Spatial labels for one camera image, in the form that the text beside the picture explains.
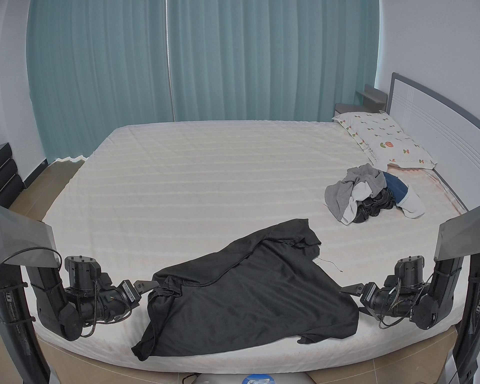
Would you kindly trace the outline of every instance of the baseboard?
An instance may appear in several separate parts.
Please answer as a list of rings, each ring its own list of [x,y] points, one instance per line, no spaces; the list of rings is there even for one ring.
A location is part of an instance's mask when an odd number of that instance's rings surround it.
[[[47,159],[43,160],[40,165],[34,169],[32,173],[25,179],[24,181],[24,187],[27,189],[30,187],[30,184],[34,182],[34,180],[42,173],[46,168],[48,167],[48,161]]]

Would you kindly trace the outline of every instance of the white headboard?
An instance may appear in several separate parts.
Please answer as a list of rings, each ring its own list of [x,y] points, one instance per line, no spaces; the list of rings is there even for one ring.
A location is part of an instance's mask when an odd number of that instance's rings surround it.
[[[437,161],[434,171],[465,208],[480,205],[480,120],[458,104],[398,73],[386,111]]]

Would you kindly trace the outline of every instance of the black garment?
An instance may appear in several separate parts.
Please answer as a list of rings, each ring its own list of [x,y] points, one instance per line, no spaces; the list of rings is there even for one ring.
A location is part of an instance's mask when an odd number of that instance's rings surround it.
[[[381,209],[392,209],[395,206],[395,197],[389,188],[383,188],[375,197],[367,197],[357,202],[357,215],[354,223],[363,223],[370,216],[378,216]]]
[[[143,361],[355,334],[357,305],[312,261],[320,244],[307,219],[294,219],[155,273],[160,288],[148,295],[150,324],[133,353]]]

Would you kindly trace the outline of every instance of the pillowcase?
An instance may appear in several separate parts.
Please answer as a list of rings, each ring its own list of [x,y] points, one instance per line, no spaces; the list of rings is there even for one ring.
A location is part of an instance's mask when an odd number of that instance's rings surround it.
[[[400,168],[435,167],[436,161],[428,152],[405,134],[385,112],[348,112],[335,116],[333,120],[350,133],[379,170],[386,171],[388,165]]]

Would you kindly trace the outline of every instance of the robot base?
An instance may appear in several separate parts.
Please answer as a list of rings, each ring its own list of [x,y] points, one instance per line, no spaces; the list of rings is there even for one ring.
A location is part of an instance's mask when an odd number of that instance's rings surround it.
[[[271,373],[268,375],[202,373],[195,384],[315,384],[305,372]]]

